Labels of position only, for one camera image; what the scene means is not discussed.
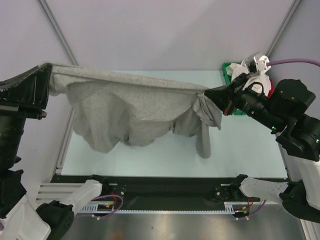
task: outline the wire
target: wire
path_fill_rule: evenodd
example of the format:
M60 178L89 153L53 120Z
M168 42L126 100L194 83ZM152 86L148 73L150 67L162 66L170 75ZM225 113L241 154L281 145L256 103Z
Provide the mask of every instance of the wire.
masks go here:
M254 204L254 200L252 197L248 197L250 199L251 204L248 206L249 208Z
M113 201L114 201L114 205L116 205L116 203L117 203L117 197L114 197L114 198L113 198Z
M99 220L99 219L105 219L105 218L107 218L107 217L110 217L111 215L115 214L115 212L117 212L119 209L122 208L122 206L124 205L124 199L123 199L123 197L120 196L120 195L116 195L116 194L103 195L103 196L98 196L98 197L96 197L96 198L94 198L94 199L92 199L92 200L94 201L94 200L111 198L111 197L115 197L115 198L120 199L120 200L121 200L120 206L119 206L117 209L111 211L110 213L108 213L108 214L105 215L105 216L98 216L98 217L96 217L96 219ZM75 217L76 217L76 218L82 218L82 217L93 217L93 218L95 218L94 215L92 215L92 214L81 214L81 215L76 215Z
M262 207L266 204L266 202L267 202L267 200L264 200L263 203L261 204L261 206L257 210L255 210L253 213L249 214L249 216L253 216L257 212L259 212L262 209Z
M307 58L291 58L291 59L284 59L279 61L271 61L271 62L268 62L266 65L274 66L279 64L290 64L290 63L307 63L307 64L313 64L320 67L320 61L307 59Z
M257 214L261 209L262 207L266 204L267 200L264 200L261 204L260 207L258 207L257 210L255 210L253 213L249 214L248 216L243 216L243 217L239 217L238 219L247 219L248 220L248 217L252 217L253 215Z
M247 206L245 206L245 207L243 207L242 209L249 208L249 206L250 206L250 198L249 198L248 196L247 196L246 198L248 199L248 205L247 205Z

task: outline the white table surface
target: white table surface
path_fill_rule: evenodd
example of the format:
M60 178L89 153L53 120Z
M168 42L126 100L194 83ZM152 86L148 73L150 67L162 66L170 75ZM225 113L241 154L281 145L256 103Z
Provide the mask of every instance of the white table surface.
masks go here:
M190 82L214 88L224 84L220 71L126 71L152 77ZM109 153L94 151L74 132L62 175L286 178L287 172L275 136L248 116L223 116L222 129L209 129L211 157L196 152L196 137L171 132L149 146L118 143Z

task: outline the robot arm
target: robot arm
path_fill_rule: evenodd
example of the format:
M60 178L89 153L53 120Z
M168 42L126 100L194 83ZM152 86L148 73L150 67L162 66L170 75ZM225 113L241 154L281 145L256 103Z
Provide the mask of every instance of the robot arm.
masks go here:
M204 94L224 115L240 109L269 128L271 134L279 134L276 141L295 157L302 181L275 183L240 175L235 185L245 196L282 204L292 215L320 223L320 120L305 114L316 96L294 79L281 80L270 98L250 86L244 89L252 75L267 68L266 57L260 59L253 56L245 61L250 74L243 73L230 85L209 89Z
M107 179L91 176L69 197L34 210L21 184L22 170L9 170L17 157L27 118L46 117L52 66L34 67L0 82L0 240L57 240L68 231L75 215L108 188Z

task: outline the metal floor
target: metal floor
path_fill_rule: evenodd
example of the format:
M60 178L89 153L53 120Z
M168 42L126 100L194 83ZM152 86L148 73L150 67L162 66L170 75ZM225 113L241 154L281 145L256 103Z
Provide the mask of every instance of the metal floor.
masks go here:
M249 220L231 215L115 214L76 218L63 240L305 240L301 222L280 205Z

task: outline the gray cloth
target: gray cloth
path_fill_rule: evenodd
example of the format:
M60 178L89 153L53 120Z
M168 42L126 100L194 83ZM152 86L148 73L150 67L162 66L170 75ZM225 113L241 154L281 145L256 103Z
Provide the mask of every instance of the gray cloth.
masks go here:
M52 64L49 93L66 94L75 110L73 129L96 151L118 143L146 146L168 131L197 136L196 150L211 155L209 126L222 114L192 83L85 67Z

